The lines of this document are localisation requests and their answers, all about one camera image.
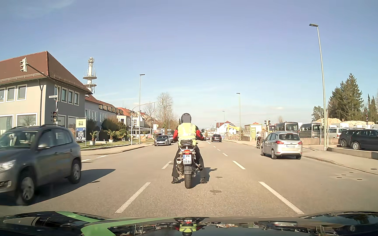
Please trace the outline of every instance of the sign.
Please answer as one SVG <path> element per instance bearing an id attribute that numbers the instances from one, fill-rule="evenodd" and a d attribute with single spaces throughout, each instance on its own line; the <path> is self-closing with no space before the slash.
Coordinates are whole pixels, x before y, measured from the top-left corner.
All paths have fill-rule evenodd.
<path id="1" fill-rule="evenodd" d="M 75 118 L 75 140 L 86 141 L 87 140 L 87 119 Z"/>

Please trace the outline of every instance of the car headlight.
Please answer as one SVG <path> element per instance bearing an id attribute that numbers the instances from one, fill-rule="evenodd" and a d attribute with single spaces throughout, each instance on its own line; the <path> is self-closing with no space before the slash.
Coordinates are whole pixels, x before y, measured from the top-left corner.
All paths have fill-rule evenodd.
<path id="1" fill-rule="evenodd" d="M 4 162 L 4 163 L 0 163 L 0 171 L 6 171 L 6 170 L 9 170 L 11 168 L 13 168 L 14 166 L 14 160 L 12 161 L 7 161 L 7 162 Z"/>

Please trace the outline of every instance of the motorcycle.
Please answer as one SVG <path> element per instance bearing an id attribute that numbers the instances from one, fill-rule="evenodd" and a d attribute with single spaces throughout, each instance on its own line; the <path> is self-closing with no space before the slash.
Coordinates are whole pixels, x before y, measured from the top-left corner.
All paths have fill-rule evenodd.
<path id="1" fill-rule="evenodd" d="M 201 165 L 195 162 L 196 152 L 192 140 L 181 140 L 180 143 L 180 157 L 176 159 L 177 172 L 184 177 L 185 188 L 190 189 L 192 188 L 192 177 L 200 172 Z"/>

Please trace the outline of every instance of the license plate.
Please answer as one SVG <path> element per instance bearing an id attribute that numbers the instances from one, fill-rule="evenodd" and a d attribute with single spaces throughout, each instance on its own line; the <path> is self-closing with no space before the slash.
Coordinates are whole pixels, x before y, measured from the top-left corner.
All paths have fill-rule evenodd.
<path id="1" fill-rule="evenodd" d="M 183 155 L 183 164 L 192 164 L 192 154 Z"/>

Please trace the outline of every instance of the helmet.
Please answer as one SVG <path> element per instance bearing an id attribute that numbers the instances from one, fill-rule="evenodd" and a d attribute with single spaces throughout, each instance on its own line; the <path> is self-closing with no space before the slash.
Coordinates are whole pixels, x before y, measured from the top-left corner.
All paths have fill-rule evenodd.
<path id="1" fill-rule="evenodd" d="M 189 113 L 184 113 L 184 114 L 182 115 L 182 117 L 180 118 L 180 121 L 181 121 L 182 123 L 190 123 L 190 122 L 192 122 L 192 117 L 190 116 Z"/>

